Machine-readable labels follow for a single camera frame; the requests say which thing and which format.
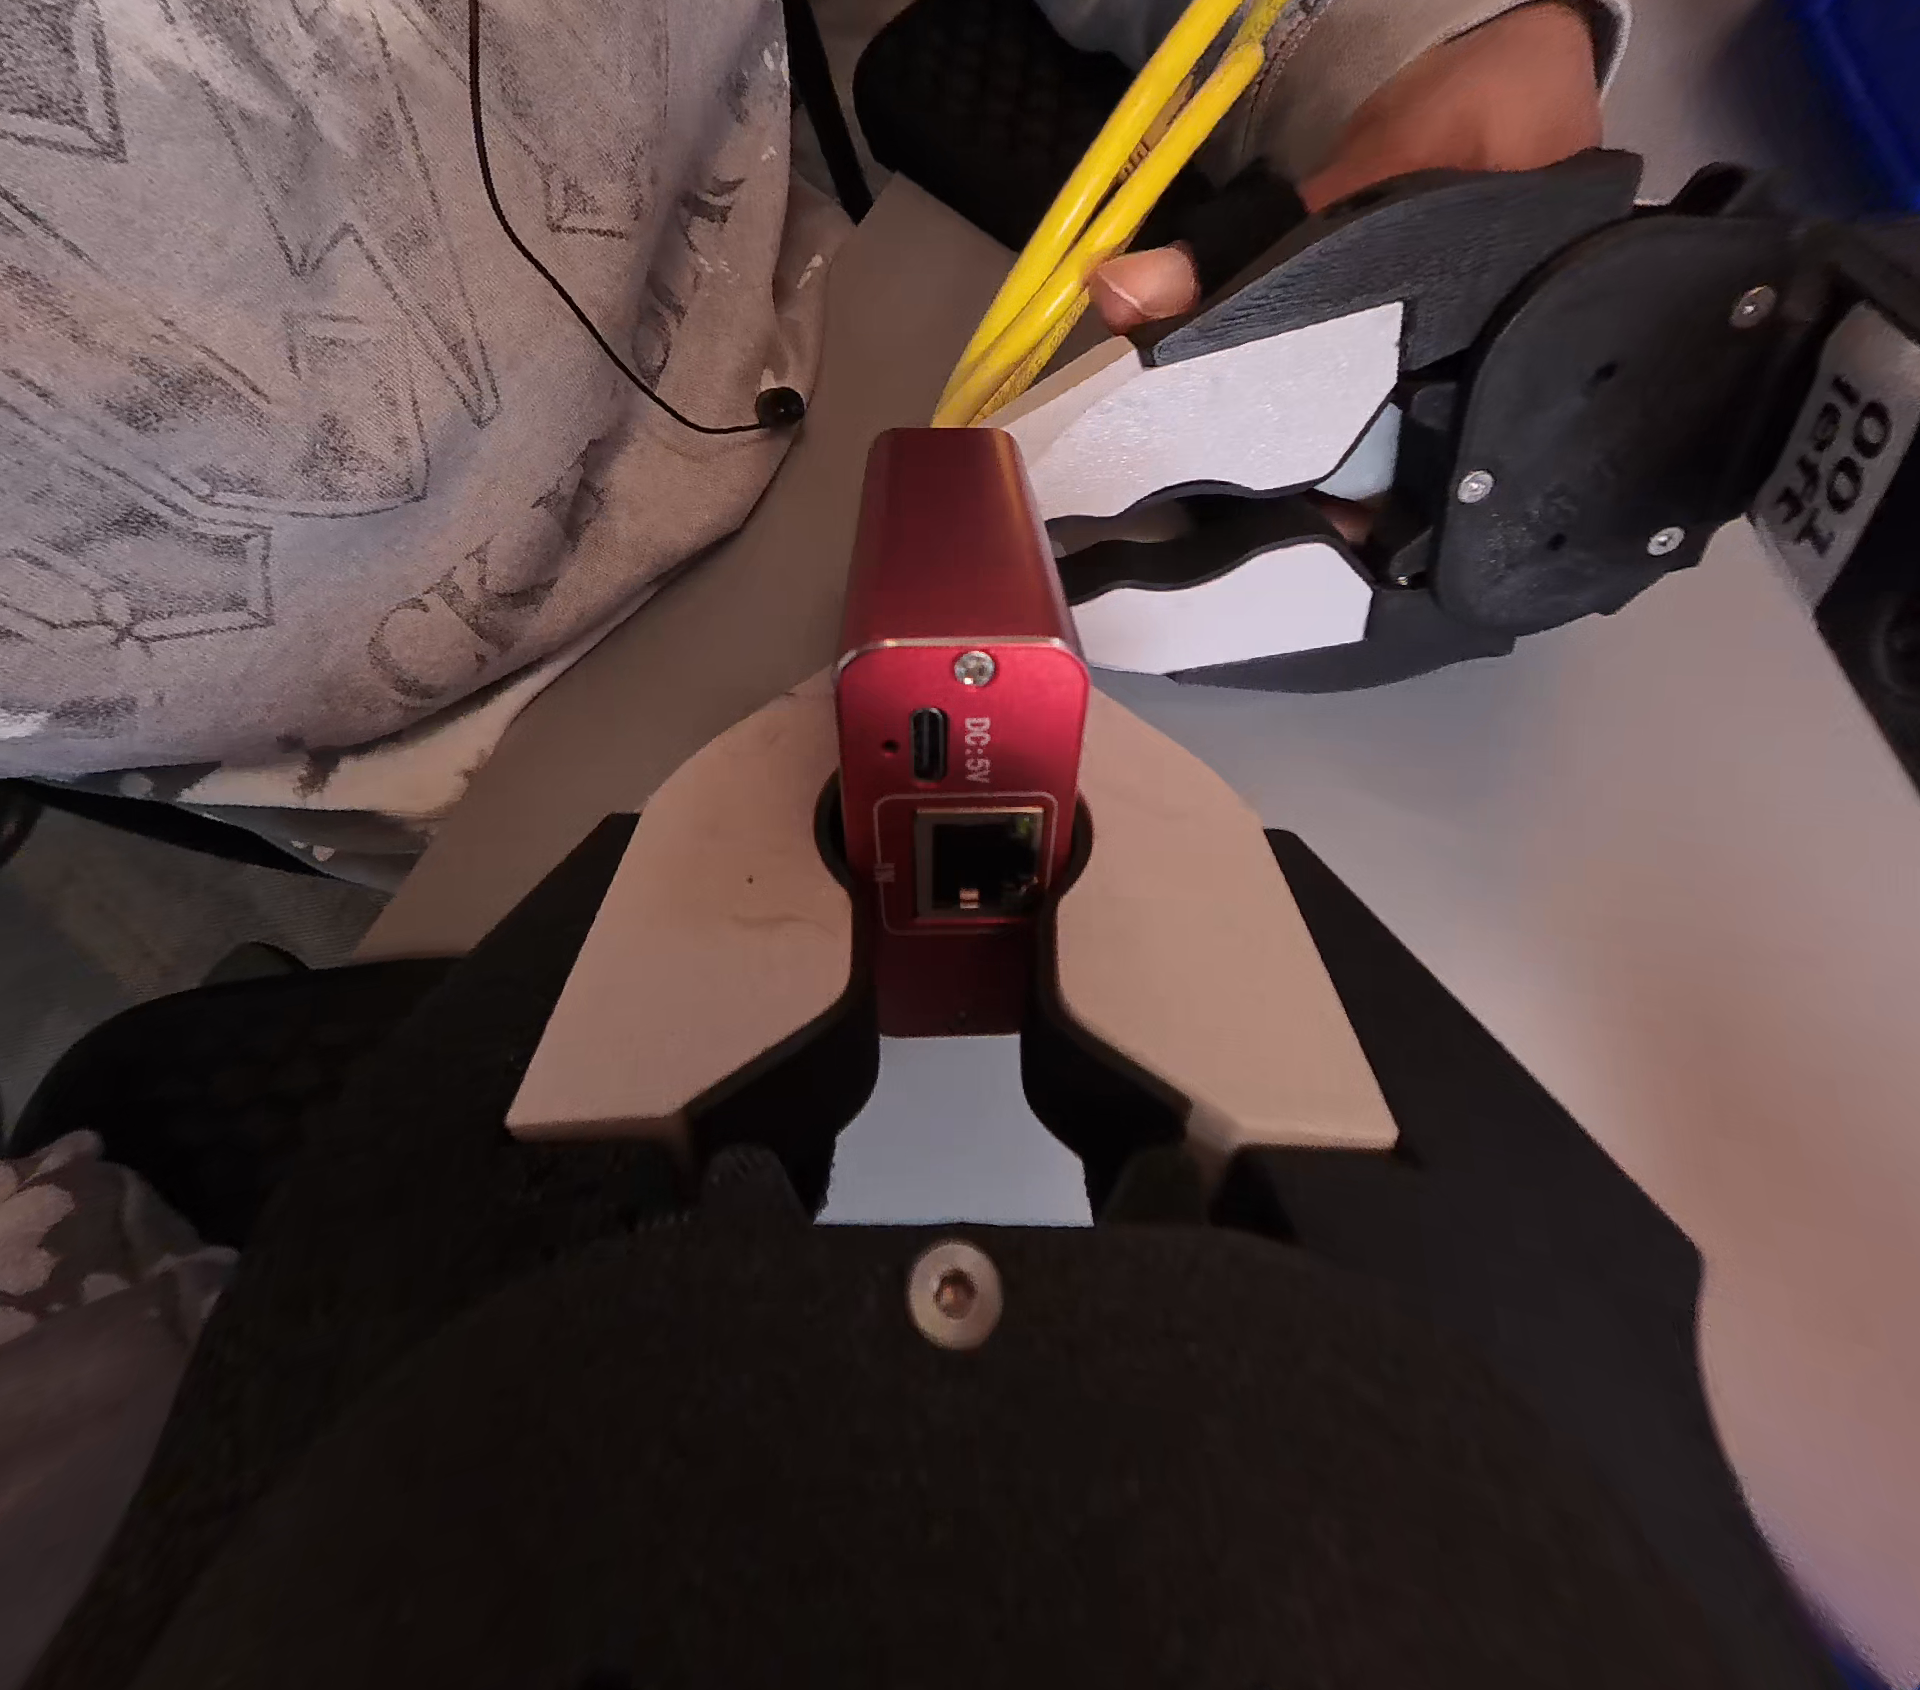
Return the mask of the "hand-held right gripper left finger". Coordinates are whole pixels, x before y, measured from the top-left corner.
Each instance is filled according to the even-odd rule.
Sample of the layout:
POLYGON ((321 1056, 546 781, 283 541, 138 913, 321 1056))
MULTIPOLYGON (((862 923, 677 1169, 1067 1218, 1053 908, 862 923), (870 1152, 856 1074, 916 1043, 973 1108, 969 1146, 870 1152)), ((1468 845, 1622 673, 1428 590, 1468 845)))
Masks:
POLYGON ((876 1078, 866 935, 818 838, 832 775, 815 672, 652 792, 506 1106, 515 1140, 828 1172, 876 1078))

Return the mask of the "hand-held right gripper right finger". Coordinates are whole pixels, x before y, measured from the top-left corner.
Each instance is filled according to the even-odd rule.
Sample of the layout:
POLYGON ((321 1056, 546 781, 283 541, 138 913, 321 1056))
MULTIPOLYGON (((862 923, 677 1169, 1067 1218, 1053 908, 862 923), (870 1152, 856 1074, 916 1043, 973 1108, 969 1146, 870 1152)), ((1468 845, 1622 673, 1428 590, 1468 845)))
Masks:
POLYGON ((1259 814, 1099 691, 1067 876, 1036 920, 1026 1102, 1089 1172, 1399 1139, 1259 814))

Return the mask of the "person's left hand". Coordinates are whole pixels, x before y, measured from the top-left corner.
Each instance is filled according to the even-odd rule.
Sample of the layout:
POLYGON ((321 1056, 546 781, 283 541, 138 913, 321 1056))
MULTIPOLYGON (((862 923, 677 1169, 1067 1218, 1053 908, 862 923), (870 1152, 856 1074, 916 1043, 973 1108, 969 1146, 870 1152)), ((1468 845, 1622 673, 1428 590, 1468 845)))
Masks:
POLYGON ((1535 0, 1428 47, 1343 123, 1308 170, 1243 162, 1183 214, 1186 238, 1098 267, 1089 302, 1107 330, 1198 308, 1296 214, 1418 170, 1537 170, 1599 147, 1604 25, 1590 0, 1535 0))

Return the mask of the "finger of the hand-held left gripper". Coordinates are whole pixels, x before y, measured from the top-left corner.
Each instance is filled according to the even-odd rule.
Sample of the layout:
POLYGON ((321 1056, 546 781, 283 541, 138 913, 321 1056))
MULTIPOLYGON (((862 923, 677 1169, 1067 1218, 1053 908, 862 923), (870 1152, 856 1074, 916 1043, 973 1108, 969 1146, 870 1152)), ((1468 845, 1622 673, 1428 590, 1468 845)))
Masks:
POLYGON ((1640 154, 1613 147, 1396 175, 1311 214, 1189 321, 1076 358, 995 426, 1048 522, 1189 486, 1318 486, 1399 382, 1464 355, 1525 276, 1622 219, 1640 178, 1640 154))
POLYGON ((1057 574, 1092 668, 1262 696, 1346 696, 1510 653, 1424 583, 1371 577, 1308 509, 1177 509, 1053 527, 1057 574))

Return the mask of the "red metal ethernet switch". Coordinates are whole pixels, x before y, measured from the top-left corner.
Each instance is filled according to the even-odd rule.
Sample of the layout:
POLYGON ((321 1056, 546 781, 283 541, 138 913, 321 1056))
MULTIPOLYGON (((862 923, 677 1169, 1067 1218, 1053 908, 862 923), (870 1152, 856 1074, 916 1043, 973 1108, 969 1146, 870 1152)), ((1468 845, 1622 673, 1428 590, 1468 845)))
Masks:
POLYGON ((1092 678, 1007 431, 875 440, 829 691, 876 1030, 1014 1033, 1072 860, 1092 678))

